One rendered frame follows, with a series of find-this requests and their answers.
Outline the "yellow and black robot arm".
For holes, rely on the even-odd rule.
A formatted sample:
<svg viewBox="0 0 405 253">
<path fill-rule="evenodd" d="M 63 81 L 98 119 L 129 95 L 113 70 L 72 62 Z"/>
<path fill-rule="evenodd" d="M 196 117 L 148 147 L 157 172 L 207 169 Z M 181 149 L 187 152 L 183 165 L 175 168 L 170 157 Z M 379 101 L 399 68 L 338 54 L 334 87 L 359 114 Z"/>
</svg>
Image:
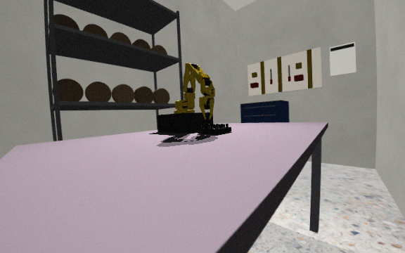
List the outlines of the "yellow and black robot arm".
<svg viewBox="0 0 405 253">
<path fill-rule="evenodd" d="M 192 74 L 190 74 L 190 72 Z M 200 91 L 204 96 L 213 96 L 213 97 L 215 96 L 215 90 L 212 85 L 212 80 L 210 80 L 208 74 L 205 74 L 198 65 L 186 63 L 184 73 L 184 85 L 183 85 L 183 91 L 185 92 L 184 94 L 185 100 L 176 101 L 177 110 L 184 110 L 184 111 L 176 110 L 174 111 L 174 114 L 183 112 L 186 113 L 186 111 L 187 113 L 195 112 L 194 110 L 195 79 L 200 84 Z M 191 88 L 187 88 L 189 82 L 191 83 Z"/>
</svg>

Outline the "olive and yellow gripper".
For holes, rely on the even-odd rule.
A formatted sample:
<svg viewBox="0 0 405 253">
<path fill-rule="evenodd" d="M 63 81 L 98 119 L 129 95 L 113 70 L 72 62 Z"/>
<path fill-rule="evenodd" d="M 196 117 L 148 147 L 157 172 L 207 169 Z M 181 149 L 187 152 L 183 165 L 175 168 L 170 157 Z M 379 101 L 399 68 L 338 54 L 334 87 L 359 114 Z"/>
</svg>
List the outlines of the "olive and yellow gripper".
<svg viewBox="0 0 405 253">
<path fill-rule="evenodd" d="M 206 119 L 205 110 L 210 110 L 209 119 L 211 119 L 211 117 L 213 115 L 214 97 L 210 97 L 210 96 L 199 97 L 199 105 L 200 105 L 200 109 L 202 111 L 203 117 L 205 119 Z"/>
</svg>

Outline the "grey panel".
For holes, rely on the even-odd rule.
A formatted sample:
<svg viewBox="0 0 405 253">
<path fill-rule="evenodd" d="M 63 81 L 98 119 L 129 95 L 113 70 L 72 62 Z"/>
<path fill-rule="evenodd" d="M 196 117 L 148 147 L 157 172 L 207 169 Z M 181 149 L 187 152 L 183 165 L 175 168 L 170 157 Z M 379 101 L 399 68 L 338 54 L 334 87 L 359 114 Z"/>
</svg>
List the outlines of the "grey panel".
<svg viewBox="0 0 405 253">
<path fill-rule="evenodd" d="M 231 127 L 229 127 L 229 124 L 205 124 L 205 128 L 203 128 L 203 125 L 200 125 L 200 129 L 198 129 L 198 134 L 223 134 L 227 132 L 231 132 Z"/>
</svg>

